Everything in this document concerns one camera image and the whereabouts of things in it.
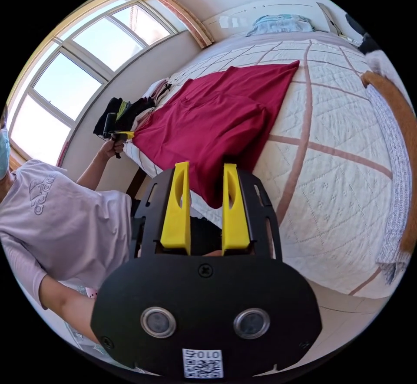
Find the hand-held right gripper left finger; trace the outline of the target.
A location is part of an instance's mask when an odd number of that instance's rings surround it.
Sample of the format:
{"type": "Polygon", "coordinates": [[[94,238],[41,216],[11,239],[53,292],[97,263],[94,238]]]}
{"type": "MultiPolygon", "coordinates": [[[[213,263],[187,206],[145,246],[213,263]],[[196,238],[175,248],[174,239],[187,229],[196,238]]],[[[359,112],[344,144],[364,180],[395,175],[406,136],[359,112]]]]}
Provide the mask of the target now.
{"type": "Polygon", "coordinates": [[[189,162],[173,169],[160,242],[163,247],[191,246],[189,162]]]}

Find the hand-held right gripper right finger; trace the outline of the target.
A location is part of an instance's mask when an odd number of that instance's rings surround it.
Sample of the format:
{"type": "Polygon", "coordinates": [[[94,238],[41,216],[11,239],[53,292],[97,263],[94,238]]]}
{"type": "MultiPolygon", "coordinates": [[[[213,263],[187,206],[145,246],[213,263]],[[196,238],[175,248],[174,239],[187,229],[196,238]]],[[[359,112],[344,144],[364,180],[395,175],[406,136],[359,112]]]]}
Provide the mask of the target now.
{"type": "Polygon", "coordinates": [[[235,164],[224,164],[223,167],[222,215],[222,249],[247,249],[250,237],[235,164]]]}

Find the person's left hand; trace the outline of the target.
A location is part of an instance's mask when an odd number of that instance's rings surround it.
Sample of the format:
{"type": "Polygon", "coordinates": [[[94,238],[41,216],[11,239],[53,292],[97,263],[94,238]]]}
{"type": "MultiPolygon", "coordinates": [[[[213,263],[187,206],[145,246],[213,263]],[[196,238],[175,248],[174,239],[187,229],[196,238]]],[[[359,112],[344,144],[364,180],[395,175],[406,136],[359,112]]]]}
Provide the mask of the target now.
{"type": "Polygon", "coordinates": [[[109,139],[102,145],[97,156],[104,161],[108,161],[112,157],[120,158],[124,144],[125,142],[122,140],[109,139]]]}

